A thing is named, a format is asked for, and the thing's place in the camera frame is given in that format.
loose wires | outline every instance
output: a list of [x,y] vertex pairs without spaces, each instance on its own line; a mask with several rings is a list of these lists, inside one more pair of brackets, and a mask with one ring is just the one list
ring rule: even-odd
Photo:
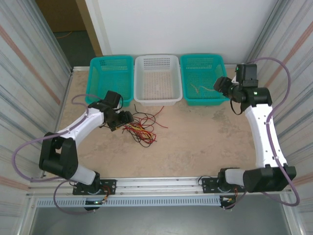
[[123,128],[123,132],[125,130],[128,131],[132,135],[133,139],[141,146],[145,148],[150,147],[150,145],[153,142],[156,142],[157,139],[157,135],[154,133],[155,128],[153,125],[157,124],[163,128],[168,128],[156,122],[156,115],[163,110],[164,106],[155,115],[138,112],[136,105],[134,105],[134,107],[136,111],[133,114],[134,121],[126,124]]

